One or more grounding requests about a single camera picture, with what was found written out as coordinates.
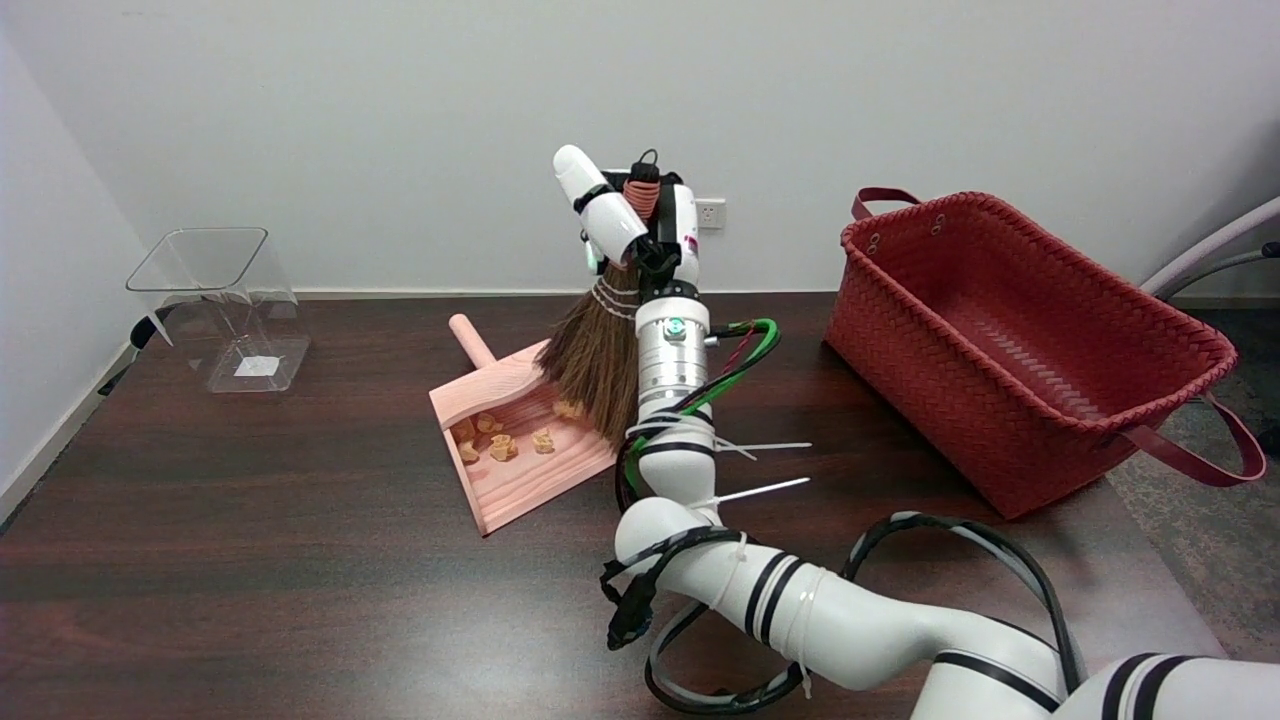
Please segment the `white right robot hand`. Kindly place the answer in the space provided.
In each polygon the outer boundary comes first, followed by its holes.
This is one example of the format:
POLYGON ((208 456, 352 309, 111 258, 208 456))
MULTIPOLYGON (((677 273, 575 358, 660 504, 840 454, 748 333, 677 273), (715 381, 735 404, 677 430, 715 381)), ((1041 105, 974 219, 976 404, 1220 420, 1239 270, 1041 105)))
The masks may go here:
POLYGON ((675 295, 672 287, 680 283, 687 286, 686 295, 698 293, 696 200, 676 174, 659 178, 654 213, 644 220, 623 195, 623 177, 600 170, 581 149, 558 149, 553 169, 595 259, 637 270, 645 293, 675 295))

